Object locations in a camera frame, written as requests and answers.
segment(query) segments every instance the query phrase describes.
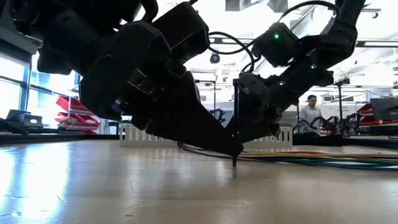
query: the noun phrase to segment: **cable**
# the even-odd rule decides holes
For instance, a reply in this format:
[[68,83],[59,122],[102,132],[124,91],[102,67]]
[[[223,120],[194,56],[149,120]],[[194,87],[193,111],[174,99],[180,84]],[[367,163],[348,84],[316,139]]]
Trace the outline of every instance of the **cable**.
[[142,18],[143,21],[148,23],[152,23],[155,19],[157,13],[159,12],[159,6],[156,0],[145,0],[141,1],[142,7],[145,9],[144,17]]
[[[254,63],[260,61],[260,59],[261,59],[261,56],[258,57],[258,58],[256,58],[256,59],[254,59]],[[249,62],[245,67],[243,67],[243,69],[241,70],[241,74],[244,74],[244,73],[245,73],[245,70],[246,70],[246,69],[248,68],[248,66],[250,66],[251,64],[252,64],[252,63]]]
[[[226,156],[217,152],[203,151],[202,149],[182,145],[181,149],[189,152],[194,152],[197,154],[203,154],[206,156],[219,157],[223,159],[232,159],[231,156]],[[310,152],[310,151],[298,151],[298,152],[288,152],[288,153],[267,153],[275,156],[252,156],[256,153],[242,153],[238,159],[241,161],[262,161],[262,162],[283,162],[289,164],[300,164],[305,166],[315,166],[315,167],[330,167],[330,168],[340,168],[340,169],[357,169],[357,170],[383,170],[383,171],[398,171],[398,168],[388,168],[388,167],[398,167],[398,162],[396,161],[386,161],[383,159],[349,159],[349,158],[332,158],[325,156],[352,156],[358,157],[363,155],[375,156],[375,154],[329,154],[325,152]],[[397,158],[398,154],[393,154],[393,158]],[[336,164],[335,162],[349,162],[350,164]]]
[[242,47],[242,48],[240,48],[240,49],[238,49],[238,50],[234,50],[234,51],[232,51],[232,52],[220,52],[220,51],[217,51],[217,50],[215,50],[215,51],[213,51],[213,52],[214,52],[214,53],[218,53],[218,54],[222,54],[222,55],[237,54],[237,53],[239,53],[239,52],[242,52],[242,51],[245,49],[245,47],[248,48],[248,47],[252,46],[252,45],[256,42],[256,40],[257,40],[258,38],[259,38],[259,37],[257,37],[256,39],[250,41],[250,43],[248,43],[248,44],[245,45],[244,47]]
[[285,16],[287,16],[287,14],[291,13],[292,11],[294,11],[298,8],[301,8],[303,6],[309,6],[309,5],[319,5],[319,6],[329,7],[336,13],[336,17],[338,17],[338,15],[340,13],[339,7],[337,7],[335,4],[325,2],[325,1],[307,1],[307,2],[300,3],[298,5],[295,5],[295,6],[291,7],[290,9],[288,9],[287,11],[285,11],[283,13],[283,15],[281,15],[281,17],[279,18],[278,22],[280,22]]
[[[231,40],[235,41],[237,44],[239,44],[239,45],[242,47],[242,49],[245,50],[246,53],[248,53],[248,55],[249,55],[249,57],[250,57],[250,62],[251,62],[251,64],[250,64],[250,69],[249,69],[248,72],[253,72],[253,70],[254,70],[254,63],[255,63],[254,57],[253,57],[253,54],[250,52],[250,50],[248,49],[248,47],[247,47],[246,45],[244,45],[240,40],[238,40],[238,39],[235,38],[234,36],[229,35],[229,34],[224,33],[224,32],[220,32],[220,31],[210,32],[210,33],[209,33],[209,36],[211,36],[211,35],[223,35],[223,36],[228,37],[228,38],[230,38]],[[217,53],[217,54],[221,54],[221,55],[223,55],[223,54],[224,54],[224,55],[231,55],[230,52],[220,52],[220,51],[218,51],[218,50],[213,49],[212,47],[209,47],[209,49],[210,49],[212,52]]]

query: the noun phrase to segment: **floor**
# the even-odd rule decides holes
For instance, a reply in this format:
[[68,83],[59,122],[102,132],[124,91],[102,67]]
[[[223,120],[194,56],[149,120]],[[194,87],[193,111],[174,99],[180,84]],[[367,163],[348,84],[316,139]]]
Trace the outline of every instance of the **floor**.
[[259,162],[234,172],[230,161],[117,141],[0,148],[0,223],[382,224],[397,211],[395,172]]

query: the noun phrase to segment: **white barrier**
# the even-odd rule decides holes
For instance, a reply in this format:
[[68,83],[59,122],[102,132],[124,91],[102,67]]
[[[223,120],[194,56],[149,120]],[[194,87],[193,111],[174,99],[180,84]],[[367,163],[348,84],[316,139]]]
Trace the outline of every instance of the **white barrier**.
[[[280,128],[279,137],[268,136],[244,143],[247,151],[264,149],[291,149],[293,142],[292,128]],[[177,147],[174,141],[145,133],[131,124],[121,124],[119,127],[120,146],[122,147]]]

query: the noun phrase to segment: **person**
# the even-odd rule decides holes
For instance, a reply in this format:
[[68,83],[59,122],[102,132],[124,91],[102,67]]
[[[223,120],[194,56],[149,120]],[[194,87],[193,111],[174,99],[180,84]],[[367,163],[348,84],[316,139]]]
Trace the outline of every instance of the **person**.
[[[315,106],[317,104],[317,96],[309,95],[307,98],[308,105],[304,106],[301,111],[299,118],[311,123],[315,118],[322,116],[321,110]],[[313,124],[314,127],[319,128],[319,120]]]

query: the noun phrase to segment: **robotic arm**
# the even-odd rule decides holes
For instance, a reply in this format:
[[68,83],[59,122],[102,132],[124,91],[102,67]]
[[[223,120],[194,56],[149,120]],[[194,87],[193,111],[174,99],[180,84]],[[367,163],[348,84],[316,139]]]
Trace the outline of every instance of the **robotic arm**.
[[[327,69],[353,53],[356,20],[365,2],[337,1],[340,14],[327,35],[298,40],[275,23],[256,39],[253,53],[274,66],[294,60],[280,76],[245,73],[239,78],[248,96],[262,102],[253,105],[262,119],[239,116],[239,136],[233,137],[234,119],[224,128],[207,112],[183,66],[210,46],[208,27],[192,7],[195,1],[179,4],[154,22],[156,0],[9,1],[18,30],[43,42],[38,70],[78,72],[81,102],[99,117],[119,120],[124,112],[149,134],[230,156],[243,150],[243,142],[276,135],[281,113],[310,87],[333,83]],[[141,5],[146,14],[133,21]],[[127,24],[121,26],[121,19]],[[272,41],[275,33],[280,42]]]

